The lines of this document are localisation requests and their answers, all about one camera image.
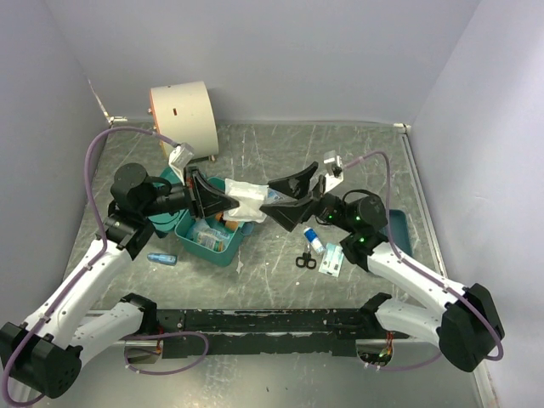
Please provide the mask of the brown bottle orange cap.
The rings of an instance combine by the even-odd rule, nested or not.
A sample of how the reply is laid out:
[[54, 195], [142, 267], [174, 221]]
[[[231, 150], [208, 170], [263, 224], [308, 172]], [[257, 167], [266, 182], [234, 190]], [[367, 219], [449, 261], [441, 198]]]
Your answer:
[[217, 214], [216, 220], [230, 231], [236, 231], [239, 226], [238, 222], [226, 219], [223, 213]]

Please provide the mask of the clear gauze packet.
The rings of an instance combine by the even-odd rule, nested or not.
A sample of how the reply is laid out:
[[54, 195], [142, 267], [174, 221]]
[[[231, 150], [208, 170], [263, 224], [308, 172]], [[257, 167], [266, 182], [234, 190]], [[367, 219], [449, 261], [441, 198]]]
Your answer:
[[260, 210], [264, 204], [272, 204], [281, 196], [268, 185], [251, 184], [227, 178], [224, 181], [225, 194], [239, 202], [239, 206], [224, 213], [224, 218], [235, 222], [261, 224], [267, 215]]

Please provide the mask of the blue cotton pad bag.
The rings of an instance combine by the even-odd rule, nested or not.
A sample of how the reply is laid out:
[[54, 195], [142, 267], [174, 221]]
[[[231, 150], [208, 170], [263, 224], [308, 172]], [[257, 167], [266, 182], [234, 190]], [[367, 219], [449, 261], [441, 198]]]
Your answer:
[[209, 250], [222, 252], [226, 248], [230, 236], [210, 227], [207, 221], [200, 219], [190, 227], [186, 238]]

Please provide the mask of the green white bandage packet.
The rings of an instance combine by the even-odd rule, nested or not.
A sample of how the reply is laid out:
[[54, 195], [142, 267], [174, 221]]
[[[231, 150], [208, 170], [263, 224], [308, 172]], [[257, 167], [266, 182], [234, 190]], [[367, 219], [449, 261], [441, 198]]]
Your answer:
[[195, 242], [214, 252], [222, 252], [224, 249], [224, 241], [215, 235], [199, 233]]

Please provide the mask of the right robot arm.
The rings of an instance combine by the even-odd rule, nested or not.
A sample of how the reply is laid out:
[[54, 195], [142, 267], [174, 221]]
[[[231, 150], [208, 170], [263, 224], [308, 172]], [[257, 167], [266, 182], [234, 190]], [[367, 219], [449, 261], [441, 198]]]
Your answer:
[[505, 333], [490, 291], [449, 280], [415, 261], [394, 242], [387, 201], [365, 189], [354, 190], [356, 200], [333, 195], [329, 181], [342, 181], [343, 169], [333, 165], [312, 185], [317, 169], [312, 163], [292, 176], [270, 180], [268, 186], [290, 200], [260, 209], [287, 231], [311, 217], [345, 231], [339, 242], [345, 260], [394, 283], [419, 303], [405, 305], [379, 294], [363, 307], [361, 330], [373, 338], [384, 332], [417, 337], [465, 372], [483, 360], [501, 360]]

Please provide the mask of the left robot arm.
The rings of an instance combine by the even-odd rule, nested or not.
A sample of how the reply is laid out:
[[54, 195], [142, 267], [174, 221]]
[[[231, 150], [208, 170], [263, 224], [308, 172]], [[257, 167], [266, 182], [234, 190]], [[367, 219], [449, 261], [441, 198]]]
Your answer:
[[98, 296], [155, 234], [151, 217], [187, 211], [207, 218], [239, 205], [197, 167], [189, 167], [173, 184], [129, 163], [116, 171], [110, 192], [107, 217], [99, 221], [97, 237], [80, 263], [40, 308], [22, 323], [7, 323], [1, 329], [2, 393], [11, 406], [28, 405], [11, 398], [11, 380], [55, 399], [86, 363], [116, 341], [157, 335], [156, 303], [133, 293], [98, 319], [82, 323]]

